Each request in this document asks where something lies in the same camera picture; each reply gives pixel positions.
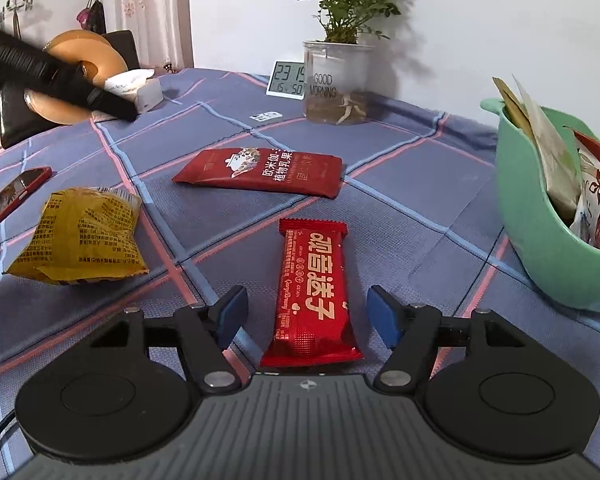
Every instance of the red and white package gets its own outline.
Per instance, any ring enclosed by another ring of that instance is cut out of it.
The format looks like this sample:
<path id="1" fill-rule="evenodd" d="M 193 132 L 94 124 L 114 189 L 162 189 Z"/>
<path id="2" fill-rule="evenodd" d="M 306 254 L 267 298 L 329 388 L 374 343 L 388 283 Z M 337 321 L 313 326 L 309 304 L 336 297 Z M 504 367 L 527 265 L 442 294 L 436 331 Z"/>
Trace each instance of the red and white package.
<path id="1" fill-rule="evenodd" d="M 342 159 L 333 155 L 271 148 L 219 148 L 202 150 L 173 181 L 336 198 L 342 186 L 343 168 Z"/>
<path id="2" fill-rule="evenodd" d="M 285 251 L 273 341 L 260 366 L 325 365 L 362 359 L 347 306 L 343 222 L 285 218 Z"/>
<path id="3" fill-rule="evenodd" d="M 582 195 L 571 231 L 600 249 L 600 142 L 576 130 L 573 134 L 580 155 Z"/>

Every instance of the curtain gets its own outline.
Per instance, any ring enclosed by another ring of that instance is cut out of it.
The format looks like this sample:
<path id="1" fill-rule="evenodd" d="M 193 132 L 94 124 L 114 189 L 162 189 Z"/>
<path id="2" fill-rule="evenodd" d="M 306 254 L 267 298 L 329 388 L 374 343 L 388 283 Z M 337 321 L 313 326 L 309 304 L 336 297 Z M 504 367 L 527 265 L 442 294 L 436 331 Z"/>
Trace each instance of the curtain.
<path id="1" fill-rule="evenodd" d="M 140 65 L 172 72 L 183 68 L 177 0 L 118 0 L 122 29 L 136 40 Z"/>

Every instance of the white sticker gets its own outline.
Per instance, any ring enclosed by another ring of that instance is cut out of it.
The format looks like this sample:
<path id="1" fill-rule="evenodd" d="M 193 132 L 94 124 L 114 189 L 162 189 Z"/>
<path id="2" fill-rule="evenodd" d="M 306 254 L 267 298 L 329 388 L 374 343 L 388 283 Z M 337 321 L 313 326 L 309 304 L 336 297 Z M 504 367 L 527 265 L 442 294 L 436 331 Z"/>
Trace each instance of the white sticker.
<path id="1" fill-rule="evenodd" d="M 259 123 L 262 123 L 271 119 L 277 119 L 278 117 L 282 117 L 282 114 L 279 114 L 278 112 L 265 112 L 263 114 L 252 115 L 249 118 L 253 119 L 254 121 L 258 121 Z"/>

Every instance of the gray ridged surface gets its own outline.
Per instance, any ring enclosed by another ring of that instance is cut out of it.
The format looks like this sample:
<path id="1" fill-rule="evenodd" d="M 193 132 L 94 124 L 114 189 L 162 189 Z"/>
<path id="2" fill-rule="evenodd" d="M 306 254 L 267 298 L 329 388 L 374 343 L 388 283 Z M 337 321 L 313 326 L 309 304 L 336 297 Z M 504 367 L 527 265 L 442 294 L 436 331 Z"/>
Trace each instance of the gray ridged surface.
<path id="1" fill-rule="evenodd" d="M 37 456 L 13 476 L 132 479 L 600 480 L 600 471 L 575 455 L 533 466 L 467 455 L 433 433 L 411 400 L 382 396 L 362 376 L 255 376 L 238 394 L 205 400 L 192 423 L 149 456 L 106 466 Z"/>

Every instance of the phone screen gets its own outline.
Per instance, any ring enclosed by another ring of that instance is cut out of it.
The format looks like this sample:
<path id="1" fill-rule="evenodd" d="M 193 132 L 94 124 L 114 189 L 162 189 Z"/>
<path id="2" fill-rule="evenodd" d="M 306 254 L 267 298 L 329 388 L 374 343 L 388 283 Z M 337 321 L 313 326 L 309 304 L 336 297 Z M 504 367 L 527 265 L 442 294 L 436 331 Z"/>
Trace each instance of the phone screen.
<path id="1" fill-rule="evenodd" d="M 19 174 L 7 187 L 0 192 L 0 215 L 16 200 L 45 170 L 27 170 Z"/>

